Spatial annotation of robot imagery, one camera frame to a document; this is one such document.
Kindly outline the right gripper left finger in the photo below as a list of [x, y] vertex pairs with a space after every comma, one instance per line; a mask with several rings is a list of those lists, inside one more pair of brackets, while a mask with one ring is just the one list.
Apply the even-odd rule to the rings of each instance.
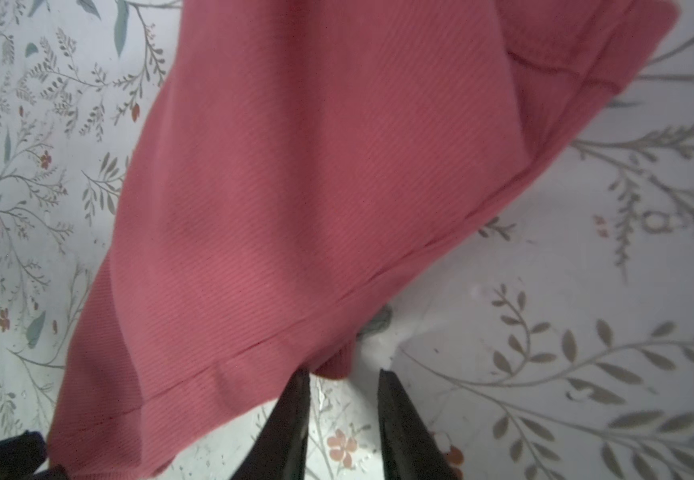
[[302, 480], [311, 406], [310, 374], [297, 370], [232, 480]]

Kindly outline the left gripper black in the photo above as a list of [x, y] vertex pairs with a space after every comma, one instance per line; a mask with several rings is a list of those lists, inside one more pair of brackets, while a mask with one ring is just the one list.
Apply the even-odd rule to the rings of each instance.
[[26, 431], [0, 440], [0, 479], [67, 480], [68, 474], [61, 465], [38, 471], [47, 459], [47, 444], [40, 432]]

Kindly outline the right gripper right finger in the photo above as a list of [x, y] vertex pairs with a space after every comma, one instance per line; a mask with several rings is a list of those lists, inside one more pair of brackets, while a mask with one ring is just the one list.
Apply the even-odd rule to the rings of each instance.
[[386, 480], [457, 479], [393, 371], [380, 371], [378, 420]]

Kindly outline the pink tank top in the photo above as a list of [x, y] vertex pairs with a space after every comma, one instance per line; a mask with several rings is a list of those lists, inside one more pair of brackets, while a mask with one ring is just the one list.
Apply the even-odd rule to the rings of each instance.
[[280, 395], [521, 194], [636, 76], [669, 1], [188, 1], [48, 438], [143, 479]]

